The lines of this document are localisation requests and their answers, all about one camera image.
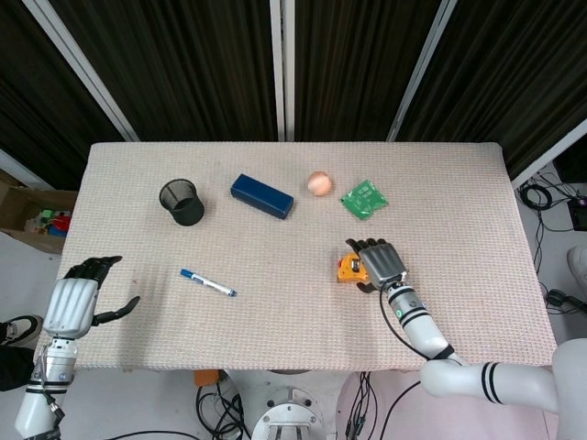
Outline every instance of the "shoe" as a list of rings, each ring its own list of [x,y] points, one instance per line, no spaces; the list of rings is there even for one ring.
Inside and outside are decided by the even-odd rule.
[[[587,247],[576,246],[569,249],[567,262],[572,274],[587,295]]]
[[[39,336],[43,328],[43,318],[35,314],[28,314],[0,325],[6,329],[4,339],[0,340],[0,346],[21,347]]]

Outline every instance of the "beige tablecloth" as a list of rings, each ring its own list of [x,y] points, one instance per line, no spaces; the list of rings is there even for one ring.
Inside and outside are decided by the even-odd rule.
[[[305,188],[316,170],[335,183],[326,197]],[[231,197],[241,172],[294,197],[286,220]],[[205,204],[195,226],[176,225],[159,204],[161,186],[180,177]],[[361,221],[340,197],[365,179],[389,206]],[[349,237],[395,245],[462,358],[549,364],[555,343],[498,145],[162,142],[92,147],[60,275],[121,255],[97,311],[141,300],[80,341],[78,365],[418,368],[385,326],[377,294],[336,282]],[[184,267],[238,296],[181,277]]]

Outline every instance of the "green snack bag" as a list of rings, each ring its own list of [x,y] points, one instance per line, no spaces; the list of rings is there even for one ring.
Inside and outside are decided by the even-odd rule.
[[[387,200],[371,181],[360,183],[340,201],[360,220],[371,217],[376,209],[387,206]]]

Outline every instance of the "blue rectangular box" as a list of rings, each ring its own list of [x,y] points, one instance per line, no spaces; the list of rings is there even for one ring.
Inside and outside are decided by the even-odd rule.
[[[235,199],[281,219],[287,217],[294,206],[294,198],[291,195],[277,191],[245,174],[238,176],[230,188],[230,193]]]

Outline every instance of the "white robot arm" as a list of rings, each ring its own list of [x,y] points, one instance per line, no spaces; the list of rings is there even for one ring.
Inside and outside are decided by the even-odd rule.
[[[552,372],[499,363],[468,366],[440,333],[414,289],[405,284],[407,270],[393,246],[372,238],[347,243],[359,255],[372,287],[386,293],[413,349],[427,360],[420,378],[428,393],[466,395],[558,413],[559,440],[587,438],[587,339],[562,344],[554,353]]]
[[[15,423],[26,440],[61,438],[59,424],[65,416],[61,405],[73,381],[75,340],[85,336],[92,325],[122,318],[137,305],[138,296],[116,312],[94,315],[102,282],[112,265],[121,259],[89,258],[57,282],[43,325],[52,340],[39,354]]]

